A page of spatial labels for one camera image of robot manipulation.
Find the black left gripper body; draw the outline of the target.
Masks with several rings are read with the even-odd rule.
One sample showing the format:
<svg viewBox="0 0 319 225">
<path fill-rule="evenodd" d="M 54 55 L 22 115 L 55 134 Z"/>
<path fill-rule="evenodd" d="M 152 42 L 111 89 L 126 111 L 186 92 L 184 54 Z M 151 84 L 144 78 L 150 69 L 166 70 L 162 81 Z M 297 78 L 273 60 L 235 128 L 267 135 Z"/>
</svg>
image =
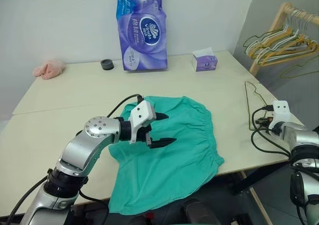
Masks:
<svg viewBox="0 0 319 225">
<path fill-rule="evenodd" d="M 138 129 L 137 132 L 137 142 L 145 142 L 147 146 L 152 145 L 152 138 L 149 135 L 149 132 L 152 130 L 151 125 L 148 125 L 146 127 L 141 127 Z"/>
</svg>

